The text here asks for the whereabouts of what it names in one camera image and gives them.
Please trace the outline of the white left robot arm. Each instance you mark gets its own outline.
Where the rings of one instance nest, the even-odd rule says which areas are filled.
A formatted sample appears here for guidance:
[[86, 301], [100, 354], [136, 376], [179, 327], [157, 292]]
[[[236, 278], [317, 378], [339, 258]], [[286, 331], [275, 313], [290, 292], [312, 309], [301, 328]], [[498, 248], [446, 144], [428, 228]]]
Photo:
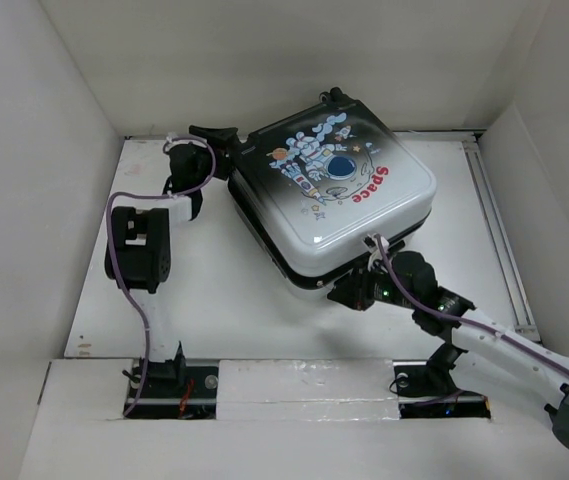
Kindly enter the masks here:
[[185, 358], [160, 286], [171, 273], [171, 234], [193, 221], [203, 205], [203, 188], [232, 171], [229, 149], [240, 144], [236, 128], [191, 126], [168, 134], [162, 154], [168, 175], [159, 194], [118, 191], [105, 211], [104, 269], [143, 324], [143, 354], [126, 373], [138, 395], [157, 388], [176, 396], [186, 387]]

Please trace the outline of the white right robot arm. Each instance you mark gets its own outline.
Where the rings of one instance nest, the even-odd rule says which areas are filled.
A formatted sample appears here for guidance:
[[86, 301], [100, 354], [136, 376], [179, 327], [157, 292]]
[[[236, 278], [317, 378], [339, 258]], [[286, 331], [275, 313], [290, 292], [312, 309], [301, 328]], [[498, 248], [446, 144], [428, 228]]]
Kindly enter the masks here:
[[339, 279], [328, 298], [356, 311], [376, 302], [407, 308], [422, 331], [441, 339], [422, 375], [432, 390], [415, 394], [418, 406], [458, 391], [524, 398], [548, 416], [553, 435], [569, 450], [569, 357], [526, 339], [441, 286], [420, 253], [377, 250]]

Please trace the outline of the black suitcase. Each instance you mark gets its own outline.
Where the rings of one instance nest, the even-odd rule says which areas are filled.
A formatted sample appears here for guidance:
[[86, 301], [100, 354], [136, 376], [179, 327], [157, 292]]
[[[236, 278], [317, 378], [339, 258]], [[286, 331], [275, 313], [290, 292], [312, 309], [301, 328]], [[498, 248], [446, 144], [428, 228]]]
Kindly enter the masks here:
[[437, 181], [361, 101], [334, 87], [318, 104], [229, 148], [239, 215], [300, 297], [322, 297], [366, 258], [365, 239], [412, 235]]

